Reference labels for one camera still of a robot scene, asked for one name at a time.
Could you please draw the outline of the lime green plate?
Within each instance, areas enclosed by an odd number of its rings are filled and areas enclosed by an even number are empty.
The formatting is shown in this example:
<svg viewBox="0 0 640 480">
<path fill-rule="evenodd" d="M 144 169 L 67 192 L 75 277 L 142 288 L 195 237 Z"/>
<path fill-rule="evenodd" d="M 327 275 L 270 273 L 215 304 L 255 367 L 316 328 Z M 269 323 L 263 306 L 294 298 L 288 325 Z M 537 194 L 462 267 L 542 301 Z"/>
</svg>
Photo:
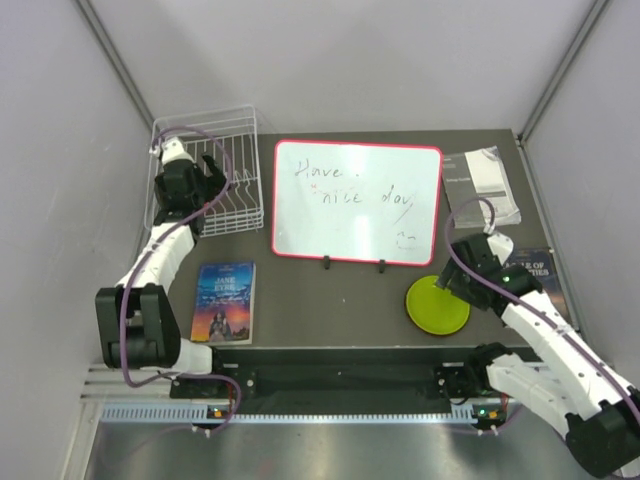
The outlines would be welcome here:
<svg viewBox="0 0 640 480">
<path fill-rule="evenodd" d="M 448 336 L 460 331 L 470 317 L 470 305 L 436 285 L 437 275 L 416 280 L 405 295 L 408 317 L 422 331 Z"/>
</svg>

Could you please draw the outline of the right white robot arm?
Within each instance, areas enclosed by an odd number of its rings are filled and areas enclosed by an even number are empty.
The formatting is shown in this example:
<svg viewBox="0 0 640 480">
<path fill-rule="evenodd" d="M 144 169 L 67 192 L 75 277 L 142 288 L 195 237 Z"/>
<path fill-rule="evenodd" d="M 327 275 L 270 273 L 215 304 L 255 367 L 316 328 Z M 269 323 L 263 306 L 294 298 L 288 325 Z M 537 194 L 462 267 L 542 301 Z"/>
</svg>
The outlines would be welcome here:
<svg viewBox="0 0 640 480">
<path fill-rule="evenodd" d="M 493 312 L 548 368 L 541 373 L 501 343 L 476 347 L 464 362 L 476 391 L 504 393 L 544 420 L 574 460 L 604 478 L 639 458 L 639 389 L 612 370 L 522 265 L 507 262 L 511 239 L 476 233 L 448 242 L 436 282 L 454 297 Z"/>
</svg>

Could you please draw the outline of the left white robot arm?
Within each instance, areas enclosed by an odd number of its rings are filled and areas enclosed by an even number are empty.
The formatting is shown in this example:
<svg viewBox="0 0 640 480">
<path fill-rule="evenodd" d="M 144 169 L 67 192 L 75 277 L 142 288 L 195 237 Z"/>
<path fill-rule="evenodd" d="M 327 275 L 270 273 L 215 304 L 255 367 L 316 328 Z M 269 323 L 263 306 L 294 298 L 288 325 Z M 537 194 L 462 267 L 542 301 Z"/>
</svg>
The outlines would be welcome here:
<svg viewBox="0 0 640 480">
<path fill-rule="evenodd" d="M 182 261 L 201 235 L 205 210 L 229 187 L 214 157 L 201 158 L 208 173 L 188 153 L 162 156 L 149 241 L 116 286 L 100 289 L 95 297 L 104 363 L 122 370 L 131 385 L 134 369 L 156 369 L 161 375 L 215 370 L 214 349 L 181 336 L 168 299 Z"/>
</svg>

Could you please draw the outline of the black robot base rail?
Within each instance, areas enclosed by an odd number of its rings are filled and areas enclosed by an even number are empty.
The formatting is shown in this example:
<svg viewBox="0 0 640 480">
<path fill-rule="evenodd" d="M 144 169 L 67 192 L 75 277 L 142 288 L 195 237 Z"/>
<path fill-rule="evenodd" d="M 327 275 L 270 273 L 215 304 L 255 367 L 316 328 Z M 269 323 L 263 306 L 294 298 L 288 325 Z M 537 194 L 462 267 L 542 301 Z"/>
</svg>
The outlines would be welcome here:
<svg viewBox="0 0 640 480">
<path fill-rule="evenodd" d="M 498 398 L 464 369 L 474 348 L 227 348 L 215 372 L 236 381 L 177 379 L 180 400 L 241 399 L 239 413 L 433 413 L 453 399 Z"/>
</svg>

